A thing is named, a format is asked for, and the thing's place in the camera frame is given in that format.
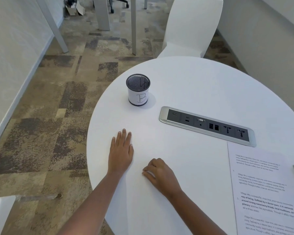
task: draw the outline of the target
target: round white table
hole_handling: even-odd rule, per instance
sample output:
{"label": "round white table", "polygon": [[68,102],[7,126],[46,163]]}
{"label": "round white table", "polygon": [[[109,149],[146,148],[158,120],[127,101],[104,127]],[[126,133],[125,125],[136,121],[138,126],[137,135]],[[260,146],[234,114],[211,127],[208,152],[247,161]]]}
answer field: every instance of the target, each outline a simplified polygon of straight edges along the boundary
{"label": "round white table", "polygon": [[[128,101],[126,78],[149,77],[144,106]],[[159,121],[162,106],[250,127],[257,147],[294,164],[294,112],[271,90],[232,67],[196,57],[141,63],[115,79],[99,99],[87,136],[93,188],[107,172],[111,138],[132,132],[134,158],[113,196],[106,221],[116,235],[191,234],[171,204],[141,175],[152,158],[173,169],[184,192],[227,234],[236,234],[227,141]]]}

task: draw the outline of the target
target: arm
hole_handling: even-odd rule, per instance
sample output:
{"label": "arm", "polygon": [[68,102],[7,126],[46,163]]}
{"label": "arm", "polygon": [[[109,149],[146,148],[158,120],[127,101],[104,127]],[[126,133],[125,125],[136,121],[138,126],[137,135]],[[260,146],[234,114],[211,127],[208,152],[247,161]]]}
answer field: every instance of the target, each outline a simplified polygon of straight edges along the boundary
{"label": "arm", "polygon": [[152,159],[143,169],[143,175],[169,200],[192,234],[226,235],[182,191],[173,171],[161,158]]}
{"label": "arm", "polygon": [[108,172],[72,217],[60,229],[58,235],[98,234],[117,185],[133,159],[131,132],[118,133],[111,141]]}

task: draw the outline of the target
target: white table leg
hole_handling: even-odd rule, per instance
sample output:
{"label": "white table leg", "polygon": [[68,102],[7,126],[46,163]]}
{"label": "white table leg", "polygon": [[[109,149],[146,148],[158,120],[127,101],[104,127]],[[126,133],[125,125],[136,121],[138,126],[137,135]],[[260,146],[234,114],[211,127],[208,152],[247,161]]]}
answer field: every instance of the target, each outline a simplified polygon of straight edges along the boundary
{"label": "white table leg", "polygon": [[136,0],[131,0],[132,53],[136,55]]}
{"label": "white table leg", "polygon": [[100,30],[110,30],[107,0],[93,0],[98,27]]}
{"label": "white table leg", "polygon": [[46,18],[53,34],[55,35],[55,38],[59,42],[59,45],[61,46],[63,52],[67,53],[69,51],[68,47],[66,46],[64,39],[62,38],[61,33],[60,33],[57,25],[55,24],[55,20],[53,19],[45,0],[36,0],[36,1],[39,5],[44,17]]}

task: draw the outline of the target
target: mesh pen cup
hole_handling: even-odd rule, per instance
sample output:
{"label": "mesh pen cup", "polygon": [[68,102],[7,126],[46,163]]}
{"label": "mesh pen cup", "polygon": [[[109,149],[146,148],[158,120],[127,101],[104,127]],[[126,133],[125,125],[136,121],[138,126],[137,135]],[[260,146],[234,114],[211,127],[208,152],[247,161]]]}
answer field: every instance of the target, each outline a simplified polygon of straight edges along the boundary
{"label": "mesh pen cup", "polygon": [[148,101],[150,80],[143,74],[133,74],[126,79],[129,102],[134,106],[143,106]]}

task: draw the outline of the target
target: floor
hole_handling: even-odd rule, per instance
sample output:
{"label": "floor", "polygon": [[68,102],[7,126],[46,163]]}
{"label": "floor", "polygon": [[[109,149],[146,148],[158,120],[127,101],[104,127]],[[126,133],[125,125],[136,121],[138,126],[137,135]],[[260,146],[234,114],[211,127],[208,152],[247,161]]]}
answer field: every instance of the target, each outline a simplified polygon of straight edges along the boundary
{"label": "floor", "polygon": [[[130,9],[114,1],[111,31],[98,30],[93,8],[64,20],[69,52],[54,39],[0,138],[0,196],[62,193],[59,200],[15,203],[5,234],[55,234],[91,192],[86,137],[106,87],[129,68],[156,58],[173,0],[137,0],[137,56]],[[205,58],[237,68],[217,33]],[[100,234],[113,234],[106,222]]]}

